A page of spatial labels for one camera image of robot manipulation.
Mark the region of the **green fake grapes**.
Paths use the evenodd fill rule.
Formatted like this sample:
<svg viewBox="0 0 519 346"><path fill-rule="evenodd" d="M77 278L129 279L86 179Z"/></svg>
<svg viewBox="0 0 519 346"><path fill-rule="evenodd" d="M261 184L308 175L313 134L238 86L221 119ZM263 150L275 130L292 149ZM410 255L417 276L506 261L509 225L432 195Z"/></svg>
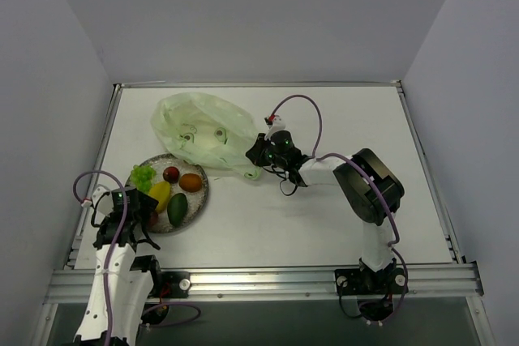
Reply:
<svg viewBox="0 0 519 346"><path fill-rule="evenodd" d="M139 191L147 194L152 188L155 169L150 165L135 165L131 170L130 183Z"/></svg>

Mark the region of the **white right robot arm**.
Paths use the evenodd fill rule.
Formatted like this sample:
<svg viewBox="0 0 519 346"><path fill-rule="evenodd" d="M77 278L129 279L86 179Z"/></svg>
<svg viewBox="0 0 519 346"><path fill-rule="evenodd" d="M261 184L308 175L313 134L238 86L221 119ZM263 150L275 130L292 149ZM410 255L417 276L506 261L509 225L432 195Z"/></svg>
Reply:
<svg viewBox="0 0 519 346"><path fill-rule="evenodd" d="M352 156L328 153L311 157L295 147L291 133L280 130L270 139L260 133L246 152L253 165L288 174L297 187L317 185L341 188L354 214L362 221L362 286L381 290L389 282L387 267L395 262L393 247L400 241L394 214L405 190L401 182L370 149Z"/></svg>

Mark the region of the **red fake apple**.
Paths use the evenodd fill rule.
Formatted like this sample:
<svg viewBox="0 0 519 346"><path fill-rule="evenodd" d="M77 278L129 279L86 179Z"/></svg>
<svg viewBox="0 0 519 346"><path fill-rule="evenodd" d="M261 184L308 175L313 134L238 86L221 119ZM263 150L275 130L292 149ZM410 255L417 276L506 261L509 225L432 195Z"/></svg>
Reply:
<svg viewBox="0 0 519 346"><path fill-rule="evenodd" d="M158 213L156 211L153 211L150 214L150 217L149 217L149 220L148 220L148 227L152 228L153 226L155 226L158 223L158 220L159 220Z"/></svg>

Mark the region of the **aluminium table frame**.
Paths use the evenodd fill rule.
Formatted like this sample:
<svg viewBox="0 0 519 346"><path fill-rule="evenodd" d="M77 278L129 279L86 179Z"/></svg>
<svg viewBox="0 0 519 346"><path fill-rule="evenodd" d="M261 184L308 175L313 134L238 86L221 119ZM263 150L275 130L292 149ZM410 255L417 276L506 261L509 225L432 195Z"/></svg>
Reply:
<svg viewBox="0 0 519 346"><path fill-rule="evenodd" d="M128 163L129 158L122 156L122 151L136 141L132 130L147 130L148 116L156 102L177 92L222 96L257 115L273 109L287 95L302 93L317 102L330 131L338 130L342 122L354 124L344 137L346 145L360 147L368 136L373 137L374 144L381 145L385 135L393 135L397 145L385 151L402 167L404 176L415 179L406 189L411 204L402 209L402 215L409 218L424 210L425 223L442 232L442 237L418 244L405 243L405 255L411 260L408 298L459 297L465 301L473 321L482 315L483 285L478 267L462 259L400 83L118 84L109 105L97 167L117 172ZM200 248L180 255L174 253L170 244L164 244L159 260L166 271L188 273L190 279L182 284L182 290L190 301L331 300L336 295L334 271L354 267L360 244L360 228L352 214L346 212L340 223L341 233L326 236L324 253L301 262L287 255L276 259L275 254L283 249L282 243L277 243L272 253L235 254L228 262L214 258L203 262Z"/></svg>

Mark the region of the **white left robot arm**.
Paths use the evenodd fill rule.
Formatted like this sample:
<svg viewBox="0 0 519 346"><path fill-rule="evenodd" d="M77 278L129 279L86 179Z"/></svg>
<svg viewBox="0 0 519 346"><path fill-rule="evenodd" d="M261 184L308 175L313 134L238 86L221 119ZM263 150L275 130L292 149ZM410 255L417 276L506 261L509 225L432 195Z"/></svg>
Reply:
<svg viewBox="0 0 519 346"><path fill-rule="evenodd" d="M96 268L87 308L74 345L134 345L148 297L163 288L154 255L139 256L137 246L155 246L147 224L158 202L135 187L108 190L98 186L89 204L104 218L93 243Z"/></svg>

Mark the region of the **dark red fake fruit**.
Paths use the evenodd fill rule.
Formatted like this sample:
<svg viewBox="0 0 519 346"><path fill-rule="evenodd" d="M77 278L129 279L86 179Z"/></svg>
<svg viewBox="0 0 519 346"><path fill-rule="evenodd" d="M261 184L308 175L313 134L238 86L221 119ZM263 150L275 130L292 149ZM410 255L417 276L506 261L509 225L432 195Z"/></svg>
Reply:
<svg viewBox="0 0 519 346"><path fill-rule="evenodd" d="M180 178L180 172L177 167L170 166L164 169L162 177L168 183L177 183Z"/></svg>

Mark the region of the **pale green plastic bag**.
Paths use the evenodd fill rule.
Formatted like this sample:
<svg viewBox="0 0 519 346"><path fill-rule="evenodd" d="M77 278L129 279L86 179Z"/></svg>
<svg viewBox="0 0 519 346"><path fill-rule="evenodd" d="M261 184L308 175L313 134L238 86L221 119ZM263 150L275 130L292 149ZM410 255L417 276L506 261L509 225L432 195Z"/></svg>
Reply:
<svg viewBox="0 0 519 346"><path fill-rule="evenodd" d="M260 168L246 157L259 133L243 108L202 92L182 92L159 100L152 129L165 149L191 164L226 170L255 180Z"/></svg>

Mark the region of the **dark green fake avocado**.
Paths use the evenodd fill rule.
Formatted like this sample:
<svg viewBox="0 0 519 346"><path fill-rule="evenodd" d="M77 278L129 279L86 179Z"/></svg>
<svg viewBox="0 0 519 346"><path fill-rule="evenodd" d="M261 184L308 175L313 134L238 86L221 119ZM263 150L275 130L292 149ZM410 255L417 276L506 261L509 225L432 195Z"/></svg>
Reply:
<svg viewBox="0 0 519 346"><path fill-rule="evenodd" d="M187 197L184 193L177 193L171 197L167 205L169 223L175 228L182 225L187 215Z"/></svg>

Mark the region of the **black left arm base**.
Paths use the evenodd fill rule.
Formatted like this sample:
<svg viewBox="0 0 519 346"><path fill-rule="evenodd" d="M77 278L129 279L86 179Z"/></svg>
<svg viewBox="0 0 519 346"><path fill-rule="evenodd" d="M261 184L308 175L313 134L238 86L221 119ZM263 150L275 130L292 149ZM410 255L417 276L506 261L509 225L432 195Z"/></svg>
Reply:
<svg viewBox="0 0 519 346"><path fill-rule="evenodd" d="M163 301L171 299L186 299L191 287L191 274L187 271L163 271L160 276L160 283L154 286L149 298L157 299L158 302L146 304L144 309L148 310L154 305L159 305L142 316L144 325L158 325L165 321L169 313L169 307Z"/></svg>

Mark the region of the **speckled round plate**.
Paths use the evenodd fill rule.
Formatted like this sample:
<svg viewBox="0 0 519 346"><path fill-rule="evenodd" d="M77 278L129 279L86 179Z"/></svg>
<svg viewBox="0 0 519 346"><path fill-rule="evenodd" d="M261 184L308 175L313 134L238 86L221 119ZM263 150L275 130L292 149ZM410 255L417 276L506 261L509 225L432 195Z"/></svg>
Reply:
<svg viewBox="0 0 519 346"><path fill-rule="evenodd" d="M151 158L147 159L146 161L144 161L143 163L136 164L136 165L150 165L155 169L157 174L153 178L152 185L155 185L158 182L164 181L164 179L162 177L163 171L165 168L170 167L170 166L175 166L178 168L178 170L180 172L180 177L186 173L195 173L195 174L198 174L199 176L201 176L203 183L204 183L203 187L201 188L201 190L199 190L198 192L195 192L195 193L189 193L189 192L182 190L180 188L178 182L170 183L170 186L171 186L170 199L172 196L174 196L177 193L184 193L187 197L187 203L188 203L187 215L184 218L182 225L175 228L174 226L172 226L169 223L168 216L167 216L167 208L166 208L162 213L158 214L159 215L158 223L155 226L153 226L152 228L148 227L148 231L150 233L156 233L156 234L176 233L176 232L186 228L190 224L192 224L193 221L196 219L197 215L202 212L204 205L208 200L209 185L208 185L208 178L207 178L207 175L204 172L204 170L200 166L190 164L190 163L186 162L185 160L177 158L176 156L174 156L170 153L151 157ZM127 184L130 186L133 186L130 183L130 174L129 174L129 177L127 178Z"/></svg>

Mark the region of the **orange fake fruit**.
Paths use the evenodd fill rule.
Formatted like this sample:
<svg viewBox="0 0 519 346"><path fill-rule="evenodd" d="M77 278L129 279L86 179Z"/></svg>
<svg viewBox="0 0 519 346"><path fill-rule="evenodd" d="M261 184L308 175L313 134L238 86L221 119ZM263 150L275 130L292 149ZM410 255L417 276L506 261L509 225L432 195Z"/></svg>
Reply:
<svg viewBox="0 0 519 346"><path fill-rule="evenodd" d="M186 173L180 177L178 184L182 190L189 193L195 193L201 190L204 183L201 176L198 174Z"/></svg>

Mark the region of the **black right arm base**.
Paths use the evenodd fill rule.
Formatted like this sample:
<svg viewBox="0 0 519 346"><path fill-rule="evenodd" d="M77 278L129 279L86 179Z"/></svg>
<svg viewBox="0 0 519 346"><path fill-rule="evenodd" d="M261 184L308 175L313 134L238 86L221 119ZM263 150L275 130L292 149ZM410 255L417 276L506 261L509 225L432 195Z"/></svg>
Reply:
<svg viewBox="0 0 519 346"><path fill-rule="evenodd" d="M394 264L377 272L367 267L339 268L334 276L339 307L350 320L364 319L369 324L382 326L397 312L409 292L408 271ZM356 314L346 310L345 297L357 297Z"/></svg>

